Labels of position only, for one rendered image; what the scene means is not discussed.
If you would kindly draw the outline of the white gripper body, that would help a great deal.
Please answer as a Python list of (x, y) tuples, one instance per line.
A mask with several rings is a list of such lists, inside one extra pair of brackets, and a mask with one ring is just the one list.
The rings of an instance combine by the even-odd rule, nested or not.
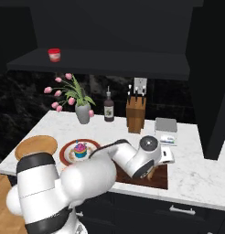
[(175, 160), (172, 158), (167, 158), (167, 159), (161, 158), (157, 163), (155, 163), (155, 166), (173, 164), (174, 162), (175, 162)]

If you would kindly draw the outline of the tall dark cabinet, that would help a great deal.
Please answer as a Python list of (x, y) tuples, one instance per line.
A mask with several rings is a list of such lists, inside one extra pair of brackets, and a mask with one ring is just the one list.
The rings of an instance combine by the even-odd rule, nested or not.
[(204, 157), (217, 160), (225, 141), (225, 0), (202, 0), (187, 40), (189, 88)]

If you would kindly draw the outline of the round wooden cutting board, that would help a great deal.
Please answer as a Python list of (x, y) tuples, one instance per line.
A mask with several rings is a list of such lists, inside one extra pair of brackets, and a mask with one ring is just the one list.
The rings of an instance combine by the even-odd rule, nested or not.
[(32, 153), (46, 152), (54, 154), (58, 148), (55, 138), (49, 135), (36, 135), (21, 142), (15, 150), (15, 157), (20, 160), (23, 156)]

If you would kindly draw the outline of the red jam jar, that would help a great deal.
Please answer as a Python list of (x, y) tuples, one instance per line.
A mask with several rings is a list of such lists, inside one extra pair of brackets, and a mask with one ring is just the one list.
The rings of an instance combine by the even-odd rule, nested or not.
[(59, 62), (60, 61), (60, 49), (50, 48), (48, 50), (48, 56), (51, 62)]

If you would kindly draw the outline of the dark brown rectangular tray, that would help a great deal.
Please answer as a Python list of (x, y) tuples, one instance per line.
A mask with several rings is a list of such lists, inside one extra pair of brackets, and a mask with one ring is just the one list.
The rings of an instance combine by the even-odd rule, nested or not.
[(147, 175), (145, 178), (131, 178), (124, 170), (115, 165), (117, 170), (116, 181), (125, 184), (137, 186), (149, 186), (160, 189), (168, 189), (167, 165), (160, 165), (153, 173), (153, 176)]

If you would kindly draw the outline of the grey and white kitchen scale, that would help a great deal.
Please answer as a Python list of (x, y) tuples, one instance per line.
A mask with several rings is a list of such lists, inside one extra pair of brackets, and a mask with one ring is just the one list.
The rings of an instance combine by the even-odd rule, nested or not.
[(155, 138), (166, 145), (177, 145), (177, 120), (155, 118)]

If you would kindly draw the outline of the dark drawer front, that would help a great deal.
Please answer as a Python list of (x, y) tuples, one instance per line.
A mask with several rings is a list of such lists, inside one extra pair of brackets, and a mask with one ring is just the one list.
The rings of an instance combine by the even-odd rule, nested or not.
[[(136, 197), (124, 194), (113, 194), (114, 205), (119, 209), (134, 211), (146, 215), (163, 215), (171, 218), (184, 218), (191, 221), (207, 221), (209, 218), (209, 211), (203, 207), (195, 207), (190, 205), (183, 205), (174, 202), (168, 202), (147, 197)], [(193, 209), (196, 211), (194, 216), (170, 212), (169, 208), (174, 205), (176, 208)]]

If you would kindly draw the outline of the wooden knife block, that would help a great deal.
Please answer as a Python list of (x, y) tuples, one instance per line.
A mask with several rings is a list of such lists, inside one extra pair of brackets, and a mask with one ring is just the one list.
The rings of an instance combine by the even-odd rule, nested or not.
[(135, 95), (133, 95), (132, 85), (129, 85), (127, 92), (126, 103), (126, 124), (129, 133), (140, 133), (145, 126), (145, 88), (143, 88), (142, 95), (138, 95), (138, 88), (135, 88)]

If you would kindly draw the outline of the dark glass bottle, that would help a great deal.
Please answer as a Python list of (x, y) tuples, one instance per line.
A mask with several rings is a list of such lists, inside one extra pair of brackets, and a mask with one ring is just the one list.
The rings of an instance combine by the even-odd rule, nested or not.
[(106, 122), (114, 121), (114, 102), (111, 99), (110, 90), (106, 91), (106, 100), (104, 101), (104, 120)]

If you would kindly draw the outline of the colourful cupcake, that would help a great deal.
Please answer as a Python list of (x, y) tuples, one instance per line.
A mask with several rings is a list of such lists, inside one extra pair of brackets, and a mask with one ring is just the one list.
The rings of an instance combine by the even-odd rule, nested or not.
[(76, 142), (74, 147), (74, 154), (78, 158), (83, 158), (87, 154), (87, 146), (86, 143), (80, 143), (79, 141)]

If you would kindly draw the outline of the pink tulips in grey vase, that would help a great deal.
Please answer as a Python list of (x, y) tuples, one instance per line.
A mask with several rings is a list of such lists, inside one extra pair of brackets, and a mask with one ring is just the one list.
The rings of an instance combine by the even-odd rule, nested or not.
[(46, 87), (44, 93), (50, 94), (54, 92), (55, 97), (64, 95), (64, 99), (53, 102), (51, 107), (56, 112), (61, 112), (65, 104), (74, 106), (79, 122), (81, 124), (89, 123), (90, 118), (94, 115), (91, 105), (95, 105), (95, 102), (85, 93), (85, 90), (80, 86), (75, 76), (72, 73), (66, 73), (64, 78), (56, 77), (55, 81), (62, 84), (62, 87)]

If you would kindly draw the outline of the red rimmed white plate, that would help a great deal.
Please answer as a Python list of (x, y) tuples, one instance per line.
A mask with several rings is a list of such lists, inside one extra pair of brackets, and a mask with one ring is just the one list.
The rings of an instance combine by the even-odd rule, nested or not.
[[(74, 147), (76, 142), (79, 141), (80, 143), (86, 143), (87, 146), (87, 154), (83, 158), (78, 158), (74, 154)], [(100, 148), (101, 146), (91, 140), (91, 139), (77, 139), (65, 144), (60, 152), (59, 152), (59, 159), (64, 165), (71, 165), (78, 161), (87, 160), (90, 157), (90, 154), (93, 153), (96, 149)]]

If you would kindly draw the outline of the grey wall socket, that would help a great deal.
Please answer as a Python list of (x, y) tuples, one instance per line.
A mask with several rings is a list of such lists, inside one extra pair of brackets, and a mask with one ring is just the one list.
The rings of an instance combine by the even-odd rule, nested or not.
[(135, 78), (134, 79), (134, 90), (138, 90), (139, 94), (145, 92), (147, 84), (147, 78)]

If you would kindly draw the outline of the dark open wall cabinet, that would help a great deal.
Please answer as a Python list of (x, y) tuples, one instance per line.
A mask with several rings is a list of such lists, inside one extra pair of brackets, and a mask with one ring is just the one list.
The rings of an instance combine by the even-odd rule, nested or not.
[[(10, 69), (186, 80), (190, 0), (28, 0), (37, 48)], [(51, 62), (50, 48), (60, 49)]]

